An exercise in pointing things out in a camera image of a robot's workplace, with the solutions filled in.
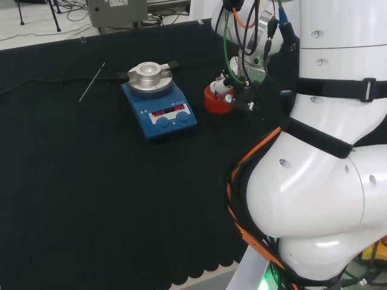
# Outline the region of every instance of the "metal rod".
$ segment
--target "metal rod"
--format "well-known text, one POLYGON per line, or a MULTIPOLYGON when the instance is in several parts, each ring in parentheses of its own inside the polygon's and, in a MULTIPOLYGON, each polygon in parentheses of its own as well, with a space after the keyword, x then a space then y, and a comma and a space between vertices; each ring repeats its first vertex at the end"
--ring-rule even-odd
POLYGON ((99 73, 101 72, 102 68, 105 66, 105 63, 106 61, 102 64, 101 68, 99 69, 99 71, 97 72, 96 76, 93 78, 93 80, 91 81, 90 85, 87 87, 86 91, 83 93, 83 95, 81 96, 81 98, 79 99, 79 103, 82 101, 83 97, 86 95, 86 93, 88 92, 88 90, 90 89, 91 85, 94 83, 94 81, 96 80, 97 76, 99 75, 99 73))
POLYGON ((59 4, 58 4, 58 0, 54 0, 54 5, 56 6, 57 10, 58 10, 58 14, 61 14, 61 10, 59 9, 59 4))

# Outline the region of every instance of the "black cable bundle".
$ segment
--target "black cable bundle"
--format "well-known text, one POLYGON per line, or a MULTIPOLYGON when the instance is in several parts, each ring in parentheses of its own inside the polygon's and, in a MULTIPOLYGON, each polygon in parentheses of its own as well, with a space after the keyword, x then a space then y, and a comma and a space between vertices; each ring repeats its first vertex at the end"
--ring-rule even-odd
POLYGON ((352 273, 346 270, 344 273, 349 277, 351 277, 351 279, 343 280, 342 287, 349 287, 352 285, 356 285, 358 284, 358 282, 362 281, 363 279, 367 281, 367 285, 370 285, 373 287, 387 286, 387 282, 384 282, 384 283, 374 282, 382 272, 387 272, 387 263, 385 262, 381 263, 381 261, 378 261, 376 259, 378 245, 379 245, 379 241, 377 241, 374 244, 374 249, 372 250, 372 256, 369 261, 362 260, 362 258, 360 257, 361 255, 360 253, 358 259, 355 259, 354 261, 360 263, 361 265, 367 266, 367 270, 360 277, 356 277, 355 275, 353 275, 352 273))
POLYGON ((71 19, 70 18, 70 13, 71 12, 74 12, 74 11, 77 11, 77 10, 87 10, 87 2, 86 0, 57 0, 58 2, 58 5, 61 6, 62 8, 64 9, 68 9, 67 11, 62 11, 62 12, 59 12, 59 11, 55 11, 57 14, 61 14, 61 13, 67 13, 67 19, 70 20, 70 21, 81 21, 83 19, 85 19, 89 13, 86 13, 86 15, 83 17, 83 18, 80 18, 80 19, 71 19))

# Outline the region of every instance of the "red digital display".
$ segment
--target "red digital display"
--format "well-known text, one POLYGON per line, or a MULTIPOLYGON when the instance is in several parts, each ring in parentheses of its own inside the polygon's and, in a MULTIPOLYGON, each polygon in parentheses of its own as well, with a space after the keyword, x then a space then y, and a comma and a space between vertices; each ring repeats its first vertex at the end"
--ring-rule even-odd
POLYGON ((168 113, 171 113, 171 112, 176 112, 176 111, 180 111, 180 110, 184 110, 184 109, 185 109, 184 105, 178 105, 176 107, 171 107, 171 108, 168 108, 168 109, 165 109, 165 110, 160 110, 160 111, 157 111, 157 112, 153 112, 152 116, 153 117, 158 117, 158 116, 161 116, 161 115, 164 115, 164 114, 168 114, 168 113))
POLYGON ((184 110, 184 105, 176 106, 175 111, 184 110))

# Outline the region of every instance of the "white wall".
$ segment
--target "white wall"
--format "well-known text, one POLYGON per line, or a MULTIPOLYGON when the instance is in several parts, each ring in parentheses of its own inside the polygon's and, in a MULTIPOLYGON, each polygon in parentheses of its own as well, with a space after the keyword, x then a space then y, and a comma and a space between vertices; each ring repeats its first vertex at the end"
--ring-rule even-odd
POLYGON ((213 9, 220 0, 191 0, 189 20, 211 18, 213 9))

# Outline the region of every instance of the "gray equipment box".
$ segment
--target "gray equipment box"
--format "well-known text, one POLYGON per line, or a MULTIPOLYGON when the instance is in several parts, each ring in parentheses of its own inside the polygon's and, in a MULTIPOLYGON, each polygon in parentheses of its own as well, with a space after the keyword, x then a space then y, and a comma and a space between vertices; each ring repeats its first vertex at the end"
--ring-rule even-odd
POLYGON ((94 27, 120 27, 148 18, 146 0, 88 0, 87 3, 94 27))

